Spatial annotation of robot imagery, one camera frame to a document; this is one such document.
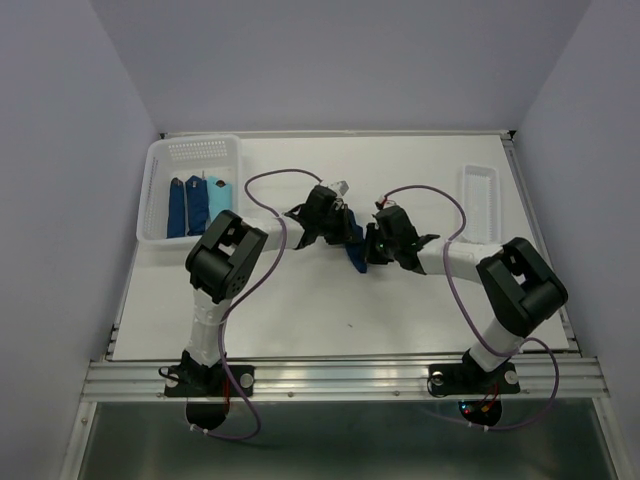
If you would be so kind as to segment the dark blue paper napkin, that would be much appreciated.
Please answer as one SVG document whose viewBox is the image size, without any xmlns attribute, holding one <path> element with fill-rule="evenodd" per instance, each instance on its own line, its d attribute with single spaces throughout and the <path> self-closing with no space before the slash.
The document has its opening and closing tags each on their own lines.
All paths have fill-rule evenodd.
<svg viewBox="0 0 640 480">
<path fill-rule="evenodd" d="M 365 260 L 365 237 L 363 228 L 357 223 L 355 214 L 352 210 L 348 210 L 349 225 L 352 229 L 354 241 L 352 243 L 345 244 L 345 251 L 347 256 L 354 266 L 354 268 L 360 274 L 366 274 L 368 266 Z"/>
</svg>

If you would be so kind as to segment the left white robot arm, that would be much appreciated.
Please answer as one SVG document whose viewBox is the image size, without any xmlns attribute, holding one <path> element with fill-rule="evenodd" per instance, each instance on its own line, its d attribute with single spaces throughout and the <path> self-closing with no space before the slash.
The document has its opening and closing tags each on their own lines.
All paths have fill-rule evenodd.
<svg viewBox="0 0 640 480">
<path fill-rule="evenodd" d="M 272 219 L 243 219 L 224 210 L 188 254 L 185 267 L 194 293 L 194 318 L 180 362 L 160 370 L 168 397 L 236 395 L 221 365 L 220 328 L 232 300 L 248 285 L 259 257 L 301 250 L 322 238 L 330 245 L 356 240 L 344 181 L 316 185 L 306 201 Z"/>
</svg>

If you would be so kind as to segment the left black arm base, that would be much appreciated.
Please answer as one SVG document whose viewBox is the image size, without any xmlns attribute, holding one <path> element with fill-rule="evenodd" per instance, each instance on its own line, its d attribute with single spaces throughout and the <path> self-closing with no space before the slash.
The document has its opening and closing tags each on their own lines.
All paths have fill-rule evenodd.
<svg viewBox="0 0 640 480">
<path fill-rule="evenodd" d="M 247 397 L 253 395 L 255 367 L 231 365 L 230 371 L 240 388 L 236 389 L 220 363 L 206 369 L 203 376 L 189 376 L 179 365 L 158 369 L 164 380 L 164 396 L 186 401 L 186 420 L 196 430 L 205 434 L 220 427 L 230 414 L 231 400 L 240 398 L 240 391 Z"/>
</svg>

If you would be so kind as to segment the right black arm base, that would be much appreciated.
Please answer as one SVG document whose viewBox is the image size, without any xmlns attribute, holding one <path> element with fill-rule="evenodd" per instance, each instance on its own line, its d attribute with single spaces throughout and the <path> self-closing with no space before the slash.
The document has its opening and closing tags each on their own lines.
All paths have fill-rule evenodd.
<svg viewBox="0 0 640 480">
<path fill-rule="evenodd" d="M 471 361 L 438 363 L 428 368 L 428 392 L 435 397 L 461 396 L 458 409 L 472 425 L 495 427 L 501 419 L 501 395 L 521 391 L 515 366 L 505 362 L 491 372 Z"/>
</svg>

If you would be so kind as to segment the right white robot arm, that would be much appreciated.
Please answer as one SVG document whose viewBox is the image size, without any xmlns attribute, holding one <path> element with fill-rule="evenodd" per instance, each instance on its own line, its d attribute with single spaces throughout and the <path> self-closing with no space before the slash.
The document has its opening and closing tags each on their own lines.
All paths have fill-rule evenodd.
<svg viewBox="0 0 640 480">
<path fill-rule="evenodd" d="M 568 300 L 563 283 L 527 239 L 471 244 L 419 235 L 399 206 L 382 209 L 366 226 L 364 259 L 369 265 L 396 262 L 419 275 L 443 275 L 450 289 L 456 279 L 483 287 L 493 319 L 484 331 L 472 328 L 476 342 L 460 362 L 429 367 L 437 396 L 480 394 L 493 386 L 519 392 L 510 359 Z"/>
</svg>

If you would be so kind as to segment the light blue napkin roll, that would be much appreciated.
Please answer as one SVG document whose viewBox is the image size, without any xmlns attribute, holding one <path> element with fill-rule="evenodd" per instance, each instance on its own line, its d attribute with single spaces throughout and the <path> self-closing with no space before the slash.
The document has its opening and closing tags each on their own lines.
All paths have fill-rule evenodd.
<svg viewBox="0 0 640 480">
<path fill-rule="evenodd" d="M 214 176 L 209 176 L 206 181 L 209 216 L 214 220 L 220 212 L 233 209 L 232 185 Z"/>
</svg>

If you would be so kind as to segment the dark blue napkin roll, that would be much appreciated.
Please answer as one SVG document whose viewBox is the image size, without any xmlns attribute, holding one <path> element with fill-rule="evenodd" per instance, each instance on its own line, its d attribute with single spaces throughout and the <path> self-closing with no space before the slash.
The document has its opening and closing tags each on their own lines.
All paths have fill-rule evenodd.
<svg viewBox="0 0 640 480">
<path fill-rule="evenodd" d="M 192 175 L 185 185 L 189 236 L 202 235 L 209 217 L 209 197 L 204 178 Z"/>
<path fill-rule="evenodd" d="M 181 238 L 186 231 L 186 206 L 184 183 L 177 177 L 170 182 L 166 237 Z"/>
</svg>

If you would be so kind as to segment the white utensil tray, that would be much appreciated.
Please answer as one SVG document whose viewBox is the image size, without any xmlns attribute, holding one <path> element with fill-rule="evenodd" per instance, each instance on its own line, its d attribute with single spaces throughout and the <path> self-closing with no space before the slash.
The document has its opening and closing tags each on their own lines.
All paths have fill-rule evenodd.
<svg viewBox="0 0 640 480">
<path fill-rule="evenodd" d="M 492 167 L 465 165 L 461 194 L 466 214 L 463 239 L 475 244 L 499 244 L 502 240 L 499 172 Z"/>
</svg>

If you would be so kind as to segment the white perforated plastic basket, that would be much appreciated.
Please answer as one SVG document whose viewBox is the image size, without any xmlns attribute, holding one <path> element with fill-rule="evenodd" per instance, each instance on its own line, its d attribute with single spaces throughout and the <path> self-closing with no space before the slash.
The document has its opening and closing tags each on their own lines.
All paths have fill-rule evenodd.
<svg viewBox="0 0 640 480">
<path fill-rule="evenodd" d="M 195 135 L 159 140 L 149 147 L 136 226 L 140 243 L 174 247 L 198 240 L 196 236 L 167 236 L 171 181 L 186 182 L 193 175 L 223 181 L 230 192 L 230 209 L 239 213 L 240 189 L 245 181 L 240 138 L 232 134 Z"/>
</svg>

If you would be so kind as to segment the aluminium front rail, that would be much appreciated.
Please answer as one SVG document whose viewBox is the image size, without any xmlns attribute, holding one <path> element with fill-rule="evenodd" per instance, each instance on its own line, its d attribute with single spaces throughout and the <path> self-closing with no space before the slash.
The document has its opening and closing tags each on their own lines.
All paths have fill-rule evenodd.
<svg viewBox="0 0 640 480">
<path fill-rule="evenodd" d="M 560 372 L 557 398 L 608 398 L 610 391 L 595 358 L 556 354 Z M 512 360 L 521 392 L 519 399 L 548 398 L 554 380 L 551 360 L 541 353 Z M 457 362 L 453 355 L 373 357 L 267 358 L 240 360 L 254 365 L 254 402 L 413 401 L 428 397 L 431 364 Z M 88 368 L 81 401 L 178 401 L 164 394 L 159 362 L 93 362 Z"/>
</svg>

